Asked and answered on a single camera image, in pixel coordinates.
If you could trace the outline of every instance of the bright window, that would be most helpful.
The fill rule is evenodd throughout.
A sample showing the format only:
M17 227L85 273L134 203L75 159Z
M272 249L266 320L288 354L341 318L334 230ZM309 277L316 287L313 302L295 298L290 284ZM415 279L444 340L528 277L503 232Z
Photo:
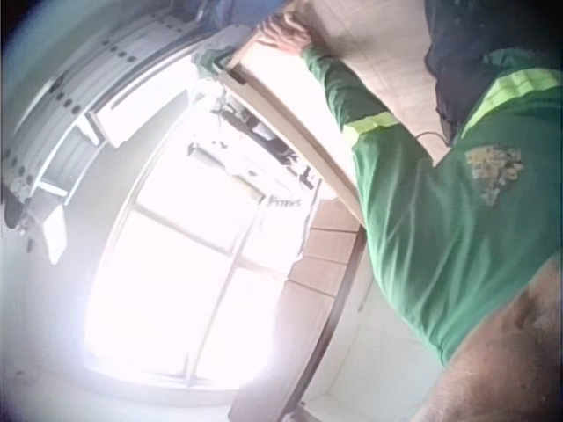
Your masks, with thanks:
M204 133L193 124L172 131L129 202L94 283L86 349L133 382L237 388L267 361L306 215L280 214L208 153L188 156L190 134Z

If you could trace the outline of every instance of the man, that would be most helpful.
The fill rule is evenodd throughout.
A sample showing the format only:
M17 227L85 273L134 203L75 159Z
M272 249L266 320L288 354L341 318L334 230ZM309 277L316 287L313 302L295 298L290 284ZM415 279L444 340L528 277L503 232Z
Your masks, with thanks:
M262 24L262 42L303 57L323 85L354 152L376 280L446 365L415 420L559 420L557 49L545 41L550 37L521 43L532 25L501 31L490 13L469 6L452 15L446 5L453 3L460 4L427 2L426 64L437 77L438 111L453 145L436 167L293 16ZM475 26L482 33L457 33Z

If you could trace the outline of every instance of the yellow reflective stripe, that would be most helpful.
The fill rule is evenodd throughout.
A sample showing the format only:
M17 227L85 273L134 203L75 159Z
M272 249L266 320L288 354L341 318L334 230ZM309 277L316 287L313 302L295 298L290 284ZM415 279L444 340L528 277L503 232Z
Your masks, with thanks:
M375 116L364 117L361 120L353 121L344 126L342 134L344 139L353 147L358 142L361 134L365 134L378 127L390 127L398 125L399 121L389 112L379 113Z
M494 108L530 92L550 90L556 86L561 86L561 72L557 70L526 69L500 77L494 81L483 102L465 125L462 137Z

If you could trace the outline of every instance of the jacket logo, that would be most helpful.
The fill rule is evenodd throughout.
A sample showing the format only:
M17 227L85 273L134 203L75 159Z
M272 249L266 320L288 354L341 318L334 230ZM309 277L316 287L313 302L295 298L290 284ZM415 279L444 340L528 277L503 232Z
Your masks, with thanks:
M479 182L481 198L492 207L502 189L518 179L523 169L521 151L518 148L489 145L471 149L465 153L472 168L472 176Z

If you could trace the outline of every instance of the cable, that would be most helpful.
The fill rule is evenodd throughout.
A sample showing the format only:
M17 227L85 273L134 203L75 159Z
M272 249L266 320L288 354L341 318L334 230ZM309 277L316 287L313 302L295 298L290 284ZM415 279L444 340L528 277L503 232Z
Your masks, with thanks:
M440 139L442 139L442 141L444 141L444 143L447 143L446 138L444 138L442 134L439 134L438 132L435 132L433 130L427 130L426 132L422 132L421 134L416 135L416 139L419 139L423 135L436 135Z

